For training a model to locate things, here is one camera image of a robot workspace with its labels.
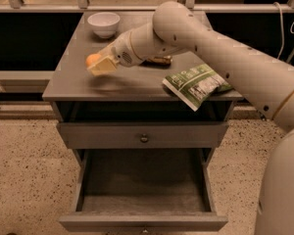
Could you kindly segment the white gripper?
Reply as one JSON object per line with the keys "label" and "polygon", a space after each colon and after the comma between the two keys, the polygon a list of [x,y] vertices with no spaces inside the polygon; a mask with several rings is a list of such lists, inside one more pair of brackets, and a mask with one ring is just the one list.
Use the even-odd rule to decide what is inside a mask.
{"label": "white gripper", "polygon": [[112,43],[99,51],[99,60],[87,67],[87,70],[97,76],[115,71],[118,65],[124,67],[140,65],[143,60],[135,54],[131,45],[130,36],[130,31],[124,32]]}

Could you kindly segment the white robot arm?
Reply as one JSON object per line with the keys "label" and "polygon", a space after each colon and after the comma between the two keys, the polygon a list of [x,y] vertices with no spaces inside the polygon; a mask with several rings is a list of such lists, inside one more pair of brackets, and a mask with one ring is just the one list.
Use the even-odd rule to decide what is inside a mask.
{"label": "white robot arm", "polygon": [[122,33],[86,65],[100,74],[179,49],[197,55],[286,132],[267,163],[255,235],[294,235],[293,66],[214,31],[177,2],[160,5],[150,23]]}

